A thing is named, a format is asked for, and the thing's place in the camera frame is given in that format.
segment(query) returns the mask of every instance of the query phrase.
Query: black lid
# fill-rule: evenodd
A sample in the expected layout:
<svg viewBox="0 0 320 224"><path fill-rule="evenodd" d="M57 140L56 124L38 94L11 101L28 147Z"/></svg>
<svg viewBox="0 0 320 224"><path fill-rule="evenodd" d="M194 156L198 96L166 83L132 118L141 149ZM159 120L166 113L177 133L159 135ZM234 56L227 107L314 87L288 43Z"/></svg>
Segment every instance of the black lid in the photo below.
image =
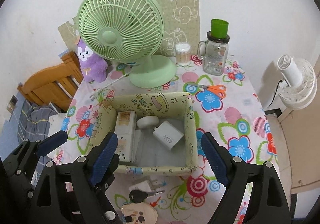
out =
<svg viewBox="0 0 320 224"><path fill-rule="evenodd" d="M213 37L211 35L211 31L207 32L207 38L208 38L208 40L214 41L214 42L217 42L217 43L228 43L230 41L230 36L229 35L227 35L226 38L220 39L220 38Z"/></svg>

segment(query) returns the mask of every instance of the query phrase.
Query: wooden bed frame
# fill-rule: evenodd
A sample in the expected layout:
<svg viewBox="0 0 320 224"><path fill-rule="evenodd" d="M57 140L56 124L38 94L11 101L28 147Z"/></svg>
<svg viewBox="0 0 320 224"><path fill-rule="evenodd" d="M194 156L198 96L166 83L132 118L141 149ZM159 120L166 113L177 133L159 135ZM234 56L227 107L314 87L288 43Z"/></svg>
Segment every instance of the wooden bed frame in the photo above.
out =
<svg viewBox="0 0 320 224"><path fill-rule="evenodd" d="M69 95L74 97L78 89L72 78L80 84L83 75L78 57L73 51L63 55L61 60L63 63L33 74L24 85L17 87L19 92L28 101L39 106L48 105L51 101L62 110L67 111L72 100Z"/></svg>

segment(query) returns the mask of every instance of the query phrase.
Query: bed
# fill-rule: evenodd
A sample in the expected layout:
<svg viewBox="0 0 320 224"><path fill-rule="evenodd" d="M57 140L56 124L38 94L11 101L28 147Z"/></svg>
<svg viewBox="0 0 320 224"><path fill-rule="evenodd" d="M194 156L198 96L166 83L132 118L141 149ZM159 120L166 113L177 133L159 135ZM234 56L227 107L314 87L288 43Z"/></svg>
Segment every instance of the bed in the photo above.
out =
<svg viewBox="0 0 320 224"><path fill-rule="evenodd" d="M45 68L27 79L17 89L26 99L19 117L18 142L25 139L34 142L44 140L61 128L65 113L70 106L83 76L77 55L70 51L61 57L57 66ZM51 160L39 159L32 184L35 185L44 165Z"/></svg>

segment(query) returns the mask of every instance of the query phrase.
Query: fan base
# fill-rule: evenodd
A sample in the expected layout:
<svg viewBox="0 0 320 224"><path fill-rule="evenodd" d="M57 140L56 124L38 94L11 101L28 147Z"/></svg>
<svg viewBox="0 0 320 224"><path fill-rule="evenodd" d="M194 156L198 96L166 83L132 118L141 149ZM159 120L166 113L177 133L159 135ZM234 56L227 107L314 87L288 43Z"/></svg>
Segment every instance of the fan base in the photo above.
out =
<svg viewBox="0 0 320 224"><path fill-rule="evenodd" d="M169 82L176 72L177 67L168 57L152 55L141 65L132 67L129 79L139 88L151 89Z"/></svg>

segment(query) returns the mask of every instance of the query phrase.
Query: beige cloth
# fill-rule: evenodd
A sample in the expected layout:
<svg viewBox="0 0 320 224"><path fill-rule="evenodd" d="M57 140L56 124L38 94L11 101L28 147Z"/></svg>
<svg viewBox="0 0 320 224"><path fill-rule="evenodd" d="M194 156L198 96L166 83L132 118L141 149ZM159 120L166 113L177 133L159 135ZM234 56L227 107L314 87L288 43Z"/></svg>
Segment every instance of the beige cloth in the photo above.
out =
<svg viewBox="0 0 320 224"><path fill-rule="evenodd" d="M158 219L157 211L150 205L144 202L125 204L121 208L125 217L131 216L132 224L155 224Z"/></svg>

